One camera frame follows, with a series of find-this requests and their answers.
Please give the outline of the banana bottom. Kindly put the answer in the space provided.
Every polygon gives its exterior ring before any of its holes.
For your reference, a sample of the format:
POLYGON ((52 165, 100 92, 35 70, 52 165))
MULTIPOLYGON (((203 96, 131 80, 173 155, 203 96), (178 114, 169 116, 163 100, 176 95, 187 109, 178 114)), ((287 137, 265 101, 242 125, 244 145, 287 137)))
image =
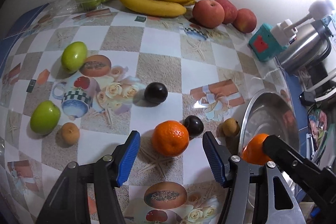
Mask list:
POLYGON ((187 9, 177 3, 156 0, 119 0, 127 9, 150 16, 175 18, 187 12, 187 9))

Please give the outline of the dark plum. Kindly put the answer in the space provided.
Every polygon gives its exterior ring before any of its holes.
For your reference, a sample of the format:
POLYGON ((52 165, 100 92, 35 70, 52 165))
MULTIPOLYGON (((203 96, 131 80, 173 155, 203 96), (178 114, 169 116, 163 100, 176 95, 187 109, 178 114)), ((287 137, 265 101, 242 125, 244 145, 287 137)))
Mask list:
POLYGON ((195 115, 187 116, 183 121, 183 125, 187 128, 191 139, 200 136, 204 131, 203 122, 195 115))
POLYGON ((147 85, 144 91, 144 98, 147 102, 158 105, 166 100, 168 96, 167 87, 163 83, 153 82, 147 85))

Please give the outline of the black power adapter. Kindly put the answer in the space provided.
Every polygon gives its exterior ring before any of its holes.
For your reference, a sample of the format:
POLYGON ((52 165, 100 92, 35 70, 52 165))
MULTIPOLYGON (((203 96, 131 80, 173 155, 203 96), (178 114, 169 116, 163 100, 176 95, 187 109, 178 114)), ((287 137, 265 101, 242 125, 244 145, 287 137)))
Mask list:
POLYGON ((299 95, 299 100, 303 106, 311 106, 315 104, 315 95, 311 92, 304 91, 299 95))

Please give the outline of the red apple left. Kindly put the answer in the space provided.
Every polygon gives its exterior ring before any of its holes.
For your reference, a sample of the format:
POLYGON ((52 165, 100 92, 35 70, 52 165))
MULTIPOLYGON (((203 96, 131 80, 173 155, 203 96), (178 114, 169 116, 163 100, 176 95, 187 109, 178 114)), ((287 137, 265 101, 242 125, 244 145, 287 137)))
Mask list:
POLYGON ((206 28, 215 28, 222 24, 225 12, 220 3, 213 0, 198 1, 192 10, 194 19, 206 28))

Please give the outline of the small brown longan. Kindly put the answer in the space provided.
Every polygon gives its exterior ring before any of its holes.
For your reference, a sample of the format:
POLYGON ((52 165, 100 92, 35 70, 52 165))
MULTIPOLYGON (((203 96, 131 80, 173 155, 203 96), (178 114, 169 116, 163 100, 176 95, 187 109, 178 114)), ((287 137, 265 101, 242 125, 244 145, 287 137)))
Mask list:
POLYGON ((61 136, 66 144, 74 145, 79 140, 80 130, 76 124, 67 122, 61 128, 61 136))
POLYGON ((234 118, 228 118, 222 124, 222 131, 227 137, 234 137, 240 132, 238 121, 234 118))

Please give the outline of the checkered vinyl tablecloth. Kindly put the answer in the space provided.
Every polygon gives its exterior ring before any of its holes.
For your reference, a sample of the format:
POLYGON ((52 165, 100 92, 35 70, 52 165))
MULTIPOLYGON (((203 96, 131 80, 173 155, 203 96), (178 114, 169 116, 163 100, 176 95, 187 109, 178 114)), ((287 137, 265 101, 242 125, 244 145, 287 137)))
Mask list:
POLYGON ((25 14, 1 41, 1 194, 19 223, 34 223, 66 165, 96 162, 128 134, 141 134, 129 179, 117 189, 127 223, 216 223, 226 192, 215 181, 201 138, 165 158, 151 146, 164 121, 201 119, 218 141, 221 123, 241 120, 250 99, 269 89, 291 102, 276 61, 258 61, 248 36, 231 26, 208 30, 189 16, 161 19, 127 11, 119 2, 100 13, 25 14), (84 42, 87 58, 75 73, 61 65, 65 48, 84 42), (163 83, 164 102, 144 98, 148 84, 163 83), (50 100, 61 116, 47 135, 30 119, 50 100), (68 145, 67 123, 80 137, 68 145))

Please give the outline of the red apple right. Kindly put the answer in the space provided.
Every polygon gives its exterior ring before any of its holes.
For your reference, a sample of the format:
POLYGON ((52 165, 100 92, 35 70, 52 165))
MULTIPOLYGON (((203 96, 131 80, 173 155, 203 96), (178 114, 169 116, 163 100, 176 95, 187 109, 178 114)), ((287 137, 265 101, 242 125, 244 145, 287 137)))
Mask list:
POLYGON ((239 9, 232 25, 240 32, 249 34, 257 26, 256 15, 250 9, 239 9))

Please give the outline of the steel thermos jug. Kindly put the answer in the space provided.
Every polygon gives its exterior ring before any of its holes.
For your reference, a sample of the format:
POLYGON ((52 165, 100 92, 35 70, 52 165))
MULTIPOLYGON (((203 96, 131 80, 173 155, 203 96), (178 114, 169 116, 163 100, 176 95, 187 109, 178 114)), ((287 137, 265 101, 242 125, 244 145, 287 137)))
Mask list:
POLYGON ((331 52, 332 37, 328 25, 331 17, 299 26, 297 36, 285 51, 277 55, 278 62, 287 73, 319 63, 331 52))

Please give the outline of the red apple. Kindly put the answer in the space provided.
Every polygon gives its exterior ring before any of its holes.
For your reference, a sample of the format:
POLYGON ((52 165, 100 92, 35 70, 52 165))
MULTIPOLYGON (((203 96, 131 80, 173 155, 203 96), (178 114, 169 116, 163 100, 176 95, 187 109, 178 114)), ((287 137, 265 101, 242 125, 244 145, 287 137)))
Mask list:
POLYGON ((229 0, 215 0, 217 1, 224 10, 224 20, 223 24, 233 23, 238 15, 238 10, 235 5, 233 5, 229 0))
POLYGON ((213 0, 198 1, 192 10, 194 19, 206 28, 215 28, 222 24, 225 12, 220 3, 213 0))
POLYGON ((249 34, 257 26, 256 15, 250 9, 239 9, 232 25, 240 32, 249 34))

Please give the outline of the teal toy box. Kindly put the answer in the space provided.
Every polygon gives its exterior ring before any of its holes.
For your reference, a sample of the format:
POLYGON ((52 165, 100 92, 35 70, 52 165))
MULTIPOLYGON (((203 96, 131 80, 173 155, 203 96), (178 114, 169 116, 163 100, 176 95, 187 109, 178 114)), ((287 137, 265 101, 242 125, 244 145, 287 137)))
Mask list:
POLYGON ((270 24, 263 23, 248 42, 261 62, 269 61, 286 50, 286 47, 281 46, 271 34, 271 28, 270 24))

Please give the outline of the red apple middle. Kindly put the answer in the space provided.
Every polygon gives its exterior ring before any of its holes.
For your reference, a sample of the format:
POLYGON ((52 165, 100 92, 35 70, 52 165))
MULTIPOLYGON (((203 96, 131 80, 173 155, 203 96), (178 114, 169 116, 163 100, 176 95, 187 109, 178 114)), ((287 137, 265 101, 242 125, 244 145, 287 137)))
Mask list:
POLYGON ((229 0, 215 0, 217 1, 224 10, 224 20, 223 24, 233 23, 238 15, 238 10, 235 5, 233 5, 229 0))

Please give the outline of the large steel bowl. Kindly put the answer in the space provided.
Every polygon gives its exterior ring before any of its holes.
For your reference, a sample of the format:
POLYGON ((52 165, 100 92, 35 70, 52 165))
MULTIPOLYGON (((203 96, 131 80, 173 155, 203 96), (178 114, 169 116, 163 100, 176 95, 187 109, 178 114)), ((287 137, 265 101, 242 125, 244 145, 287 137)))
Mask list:
POLYGON ((241 123, 238 155, 241 156, 248 142, 261 133, 276 135, 300 151, 294 112, 280 94, 269 89, 258 91, 247 105, 241 123))

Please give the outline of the orange tangerine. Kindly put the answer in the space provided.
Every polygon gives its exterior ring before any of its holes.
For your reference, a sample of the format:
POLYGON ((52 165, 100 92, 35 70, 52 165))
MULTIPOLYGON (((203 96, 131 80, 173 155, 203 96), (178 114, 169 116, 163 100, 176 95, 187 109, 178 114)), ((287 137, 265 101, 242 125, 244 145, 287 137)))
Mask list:
POLYGON ((154 150, 165 157, 176 157, 189 145, 187 128, 177 121, 165 121, 158 124, 151 137, 154 150))
POLYGON ((271 158, 263 151, 263 141, 267 137, 268 134, 265 133, 255 135, 243 149, 241 158, 250 164, 257 165, 264 165, 271 161, 271 158))

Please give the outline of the green jujube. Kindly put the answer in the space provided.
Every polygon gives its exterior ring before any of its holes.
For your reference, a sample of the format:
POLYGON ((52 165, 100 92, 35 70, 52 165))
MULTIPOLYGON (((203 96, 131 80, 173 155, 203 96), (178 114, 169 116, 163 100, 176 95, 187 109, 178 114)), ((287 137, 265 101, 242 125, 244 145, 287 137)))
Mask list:
POLYGON ((40 103, 30 119, 30 128, 34 133, 47 135, 51 133, 60 120, 61 111, 52 101, 40 103))
POLYGON ((61 65, 67 73, 75 73, 87 58, 87 46, 84 42, 73 42, 68 45, 61 56, 61 65))

